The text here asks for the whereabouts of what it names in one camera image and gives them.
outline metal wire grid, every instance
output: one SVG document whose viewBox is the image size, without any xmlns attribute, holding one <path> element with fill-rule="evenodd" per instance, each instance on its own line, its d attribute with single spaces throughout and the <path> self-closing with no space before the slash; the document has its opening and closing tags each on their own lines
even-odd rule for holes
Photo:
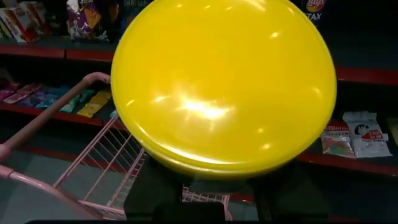
<svg viewBox="0 0 398 224">
<path fill-rule="evenodd" d="M 100 212 L 104 219 L 125 220 L 123 203 L 145 157 L 142 146 L 115 116 L 53 186 Z M 221 202 L 227 207 L 229 196 L 202 195 L 183 187 L 183 201 Z M 227 210 L 226 218 L 231 219 Z"/>
</svg>

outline white snack bag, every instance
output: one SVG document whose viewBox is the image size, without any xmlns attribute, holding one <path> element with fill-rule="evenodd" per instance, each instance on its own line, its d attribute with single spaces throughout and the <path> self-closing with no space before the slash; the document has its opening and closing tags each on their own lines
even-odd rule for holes
<svg viewBox="0 0 398 224">
<path fill-rule="evenodd" d="M 382 133 L 376 117 L 377 113 L 368 111 L 345 112 L 343 115 L 357 158 L 392 156 L 386 144 L 388 135 Z"/>
</svg>

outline pink shopping cart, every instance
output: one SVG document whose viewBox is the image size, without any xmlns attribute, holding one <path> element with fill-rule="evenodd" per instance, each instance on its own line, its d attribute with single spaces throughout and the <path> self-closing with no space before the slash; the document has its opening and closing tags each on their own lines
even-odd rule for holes
<svg viewBox="0 0 398 224">
<path fill-rule="evenodd" d="M 109 83 L 110 77 L 101 72 L 91 73 L 84 77 L 80 83 L 52 106 L 48 107 L 4 144 L 0 144 L 0 161 L 6 159 L 12 149 L 29 139 L 54 113 L 58 112 L 73 97 L 95 81 Z M 53 185 L 20 174 L 13 171 L 12 168 L 2 165 L 0 165 L 0 176 L 41 189 L 68 204 L 87 218 L 125 220 L 123 203 L 135 179 L 139 178 L 139 171 L 145 162 L 145 158 L 145 150 L 127 131 L 116 115 L 104 125 L 102 130 Z M 96 170 L 98 175 L 87 176 L 85 171 L 87 169 Z M 71 186 L 70 183 L 73 183 L 73 185 L 78 183 L 80 186 L 78 193 L 69 187 Z M 227 209 L 229 195 L 197 194 L 191 192 L 187 187 L 183 187 L 182 192 L 184 202 L 223 203 L 226 219 L 232 219 Z"/>
</svg>

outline lay's logo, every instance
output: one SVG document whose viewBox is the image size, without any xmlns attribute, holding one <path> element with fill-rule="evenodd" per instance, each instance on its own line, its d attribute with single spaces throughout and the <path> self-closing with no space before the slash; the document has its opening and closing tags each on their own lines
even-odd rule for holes
<svg viewBox="0 0 398 224">
<path fill-rule="evenodd" d="M 325 5 L 326 0 L 307 0 L 307 10 L 309 12 L 318 12 Z"/>
</svg>

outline candy package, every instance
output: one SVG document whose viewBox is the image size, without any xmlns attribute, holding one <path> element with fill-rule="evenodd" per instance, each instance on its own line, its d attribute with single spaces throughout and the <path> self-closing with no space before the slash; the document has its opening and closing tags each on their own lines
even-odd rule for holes
<svg viewBox="0 0 398 224">
<path fill-rule="evenodd" d="M 89 97 L 92 96 L 92 94 L 94 94 L 93 90 L 83 90 L 79 95 L 80 96 L 79 102 L 82 103 L 82 102 L 86 101 Z"/>
<path fill-rule="evenodd" d="M 108 91 L 99 91 L 92 99 L 79 111 L 79 115 L 92 118 L 111 98 Z"/>
<path fill-rule="evenodd" d="M 73 109 L 75 108 L 76 104 L 78 103 L 80 98 L 80 95 L 75 96 L 73 99 L 69 101 L 69 103 L 65 106 L 63 106 L 60 111 L 61 112 L 67 112 L 67 113 L 72 113 Z"/>
<path fill-rule="evenodd" d="M 17 42 L 30 43 L 39 38 L 35 22 L 20 7 L 0 9 L 0 18 Z"/>
<path fill-rule="evenodd" d="M 62 86 L 61 88 L 47 87 L 47 94 L 44 99 L 35 107 L 45 109 L 53 105 L 61 96 L 63 96 L 69 89 Z"/>
<path fill-rule="evenodd" d="M 330 121 L 321 135 L 321 140 L 324 154 L 355 158 L 346 123 Z"/>
<path fill-rule="evenodd" d="M 21 100 L 19 104 L 22 106 L 34 108 L 37 104 L 44 100 L 46 93 L 47 92 L 45 91 L 45 88 L 37 90 L 27 98 Z"/>
<path fill-rule="evenodd" d="M 3 101 L 8 96 L 11 96 L 21 86 L 22 86 L 21 83 L 8 83 L 8 84 L 6 84 L 6 86 L 0 90 L 0 100 Z"/>
<path fill-rule="evenodd" d="M 116 2 L 68 0 L 67 10 L 71 40 L 109 42 L 115 39 L 114 22 L 119 14 Z"/>
<path fill-rule="evenodd" d="M 50 28 L 45 23 L 45 8 L 42 2 L 24 1 L 19 3 L 19 7 L 21 7 L 35 23 L 35 29 L 39 35 L 50 34 Z"/>
<path fill-rule="evenodd" d="M 357 158 L 392 156 L 386 143 L 388 135 L 382 133 L 376 117 L 376 113 L 368 111 L 345 112 L 343 115 Z"/>
<path fill-rule="evenodd" d="M 127 29 L 132 20 L 153 0 L 124 0 L 122 7 L 121 35 Z"/>
<path fill-rule="evenodd" d="M 21 89 L 17 90 L 17 92 L 14 93 L 13 95 L 4 99 L 3 102 L 8 103 L 8 104 L 16 103 L 19 100 L 26 98 L 31 93 L 35 92 L 36 90 L 38 90 L 42 87 L 43 87 L 43 84 L 39 84 L 39 83 L 28 84 L 28 85 L 22 87 Z"/>
<path fill-rule="evenodd" d="M 4 25 L 2 20 L 0 20 L 0 38 L 2 38 L 2 39 L 11 39 L 12 38 L 12 34 L 8 30 L 7 26 Z"/>
</svg>

